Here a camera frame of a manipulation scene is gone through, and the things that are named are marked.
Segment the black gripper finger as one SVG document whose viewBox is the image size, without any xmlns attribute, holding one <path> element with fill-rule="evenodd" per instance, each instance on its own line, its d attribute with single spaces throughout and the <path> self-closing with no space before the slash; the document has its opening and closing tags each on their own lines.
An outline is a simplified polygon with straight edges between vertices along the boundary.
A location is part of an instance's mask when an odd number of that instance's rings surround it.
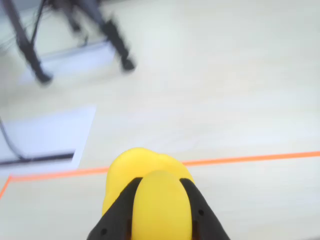
<svg viewBox="0 0 320 240">
<path fill-rule="evenodd" d="M 133 204 L 141 177 L 134 178 L 88 234 L 87 240 L 130 240 Z"/>
<path fill-rule="evenodd" d="M 181 178 L 191 208 L 193 240 L 230 240 L 222 224 L 212 211 L 196 185 L 187 178 Z"/>
</svg>

